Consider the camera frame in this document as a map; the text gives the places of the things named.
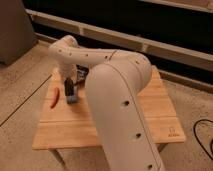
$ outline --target speckled floor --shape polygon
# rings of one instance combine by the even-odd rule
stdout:
[[[40,43],[13,65],[0,67],[0,171],[64,170],[48,151],[31,148],[48,77],[56,63]],[[193,123],[213,120],[213,95],[164,80],[187,141],[169,144],[161,156],[169,171],[212,171],[213,162],[193,136]],[[205,145],[213,136],[213,126],[199,128]],[[68,170],[109,171],[101,148],[60,150]]]

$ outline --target black object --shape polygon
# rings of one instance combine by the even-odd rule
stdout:
[[[77,65],[77,70],[78,70],[78,74],[77,74],[77,84],[85,81],[86,77],[89,73],[89,69],[80,65]]]
[[[74,84],[71,78],[66,78],[66,80],[64,81],[64,89],[66,96],[74,95]]]
[[[26,8],[213,54],[213,14],[139,0],[23,0]]]

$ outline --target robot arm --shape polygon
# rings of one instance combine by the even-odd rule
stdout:
[[[92,68],[86,97],[111,170],[164,171],[137,99],[151,78],[148,59],[129,51],[79,48],[71,36],[52,44],[50,52],[61,67]]]

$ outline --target table leg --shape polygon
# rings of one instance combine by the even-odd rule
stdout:
[[[61,164],[61,165],[65,165],[65,162],[63,160],[63,158],[61,157],[60,153],[56,150],[56,149],[51,149],[49,150],[53,155],[54,157],[56,158],[56,160]]]
[[[164,144],[158,144],[158,151],[159,153],[163,151],[163,149],[167,146],[167,143]]]

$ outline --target wooden table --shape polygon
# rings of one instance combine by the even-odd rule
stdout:
[[[55,87],[60,89],[60,99],[56,107],[50,109]],[[55,68],[32,147],[35,150],[50,150],[61,164],[64,164],[64,161],[57,149],[101,146],[85,100],[83,86],[79,87],[78,95],[78,103],[66,103],[64,86]],[[150,83],[138,97],[156,144],[185,141],[180,121],[155,66]]]

